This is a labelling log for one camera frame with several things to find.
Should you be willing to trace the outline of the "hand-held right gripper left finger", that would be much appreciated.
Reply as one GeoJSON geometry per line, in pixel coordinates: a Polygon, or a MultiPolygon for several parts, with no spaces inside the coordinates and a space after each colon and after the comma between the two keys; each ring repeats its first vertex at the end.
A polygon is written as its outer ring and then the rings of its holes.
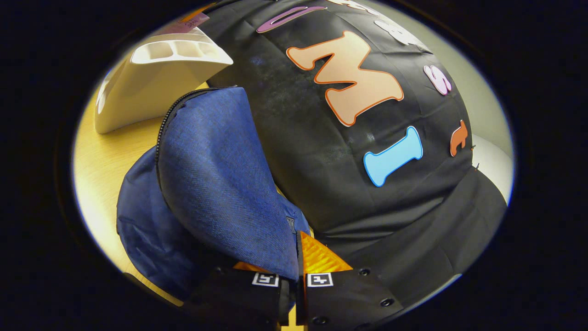
{"type": "Polygon", "coordinates": [[[206,328],[289,325],[292,282],[274,273],[214,268],[183,304],[206,328]]]}

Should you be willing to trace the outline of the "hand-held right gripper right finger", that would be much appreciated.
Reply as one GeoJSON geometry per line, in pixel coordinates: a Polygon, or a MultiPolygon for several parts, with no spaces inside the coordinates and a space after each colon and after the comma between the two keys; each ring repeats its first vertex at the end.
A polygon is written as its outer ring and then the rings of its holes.
{"type": "Polygon", "coordinates": [[[371,268],[352,268],[311,235],[297,233],[296,325],[378,328],[404,309],[371,268]]]}

